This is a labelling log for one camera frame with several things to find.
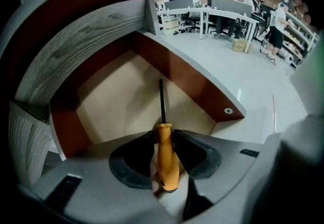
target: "white floor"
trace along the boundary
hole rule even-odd
[[[189,32],[162,35],[162,38],[217,77],[248,113],[264,109],[260,139],[246,141],[264,142],[268,135],[283,132],[291,123],[306,116],[290,82],[294,69],[279,57],[277,65],[273,65],[257,47],[250,54],[234,52],[229,41],[215,40],[213,34],[204,35],[202,40],[199,33]]]

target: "shoe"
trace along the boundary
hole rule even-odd
[[[263,52],[263,51],[260,49],[260,53],[261,53],[262,55],[265,55],[266,57],[269,58],[269,55],[268,55],[268,52],[267,52],[267,51]]]
[[[233,39],[230,36],[225,37],[228,41],[233,42]]]
[[[271,63],[273,63],[273,64],[277,64],[277,63],[275,62],[275,59],[274,59],[274,58],[268,57],[268,59],[269,59],[269,61],[270,61]]]

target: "curved desk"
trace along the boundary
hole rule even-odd
[[[204,13],[206,13],[206,18],[205,18],[205,23],[206,23],[206,29],[205,29],[205,35],[208,34],[208,18],[209,15],[217,15],[217,16],[221,16],[221,17],[226,17],[226,18],[230,18],[230,19],[242,19],[245,20],[247,22],[249,22],[249,28],[248,28],[248,32],[246,35],[246,40],[248,41],[247,46],[244,50],[244,52],[247,52],[252,40],[252,36],[253,36],[253,32],[255,30],[256,24],[259,23],[257,20],[249,18],[247,16],[241,15],[239,13],[235,13],[235,12],[230,12],[230,11],[222,11],[222,10],[217,10],[212,9],[212,8],[185,8],[185,9],[174,9],[174,10],[168,10],[168,11],[159,11],[157,14],[158,15],[175,15],[175,14],[185,14],[188,12],[200,12],[200,35],[199,35],[199,39],[203,39],[203,24],[204,24]],[[162,19],[162,25],[163,28],[165,27],[165,23],[164,23],[164,17],[161,16]]]
[[[155,33],[154,1],[26,0],[11,16],[0,35],[0,100],[6,119],[1,130],[9,136],[13,165],[24,186],[31,187],[41,176],[52,139],[49,102],[57,88],[91,55],[123,35],[141,28]],[[64,34],[69,27],[70,34]],[[9,107],[10,100],[18,105]]]

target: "wooden shelf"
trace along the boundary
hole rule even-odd
[[[294,62],[291,62],[291,64],[295,67],[294,69],[297,69],[299,65],[296,65]]]
[[[289,36],[286,31],[284,31],[283,34],[286,37],[288,37],[292,42],[294,42],[301,50],[305,50],[305,48],[300,43],[298,43],[296,40],[294,40],[291,36]]]
[[[287,16],[292,19],[298,26],[300,26],[301,28],[303,28],[308,34],[313,35],[313,32],[302,22],[300,21],[298,18],[296,18],[293,14],[287,12],[286,13]]]
[[[288,51],[290,51],[291,53],[293,53],[295,56],[297,56],[298,59],[300,60],[304,60],[304,58],[302,57],[302,55],[298,55],[294,50],[292,50],[288,45],[283,44],[282,45],[284,48],[286,48]]]
[[[309,45],[310,41],[294,27],[287,27],[286,29],[290,29],[293,33],[295,33],[298,37],[300,37],[303,41],[305,41]]]

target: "brown wood panel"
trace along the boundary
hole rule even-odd
[[[175,83],[216,122],[244,118],[226,95],[182,58],[141,33],[134,32],[131,37],[133,50]],[[227,107],[233,110],[233,114],[224,112]]]
[[[128,51],[128,43],[126,36],[96,52],[73,71],[52,98],[50,104],[54,128],[67,158],[92,145],[76,113],[78,88],[105,65]]]
[[[27,68],[41,48],[61,29],[103,6],[126,0],[48,0],[18,28],[0,61],[3,88],[14,96]]]
[[[90,140],[110,141],[151,130],[161,122],[161,78],[167,120],[174,128],[209,135],[215,121],[160,71],[130,50],[94,74],[77,91],[77,114]]]

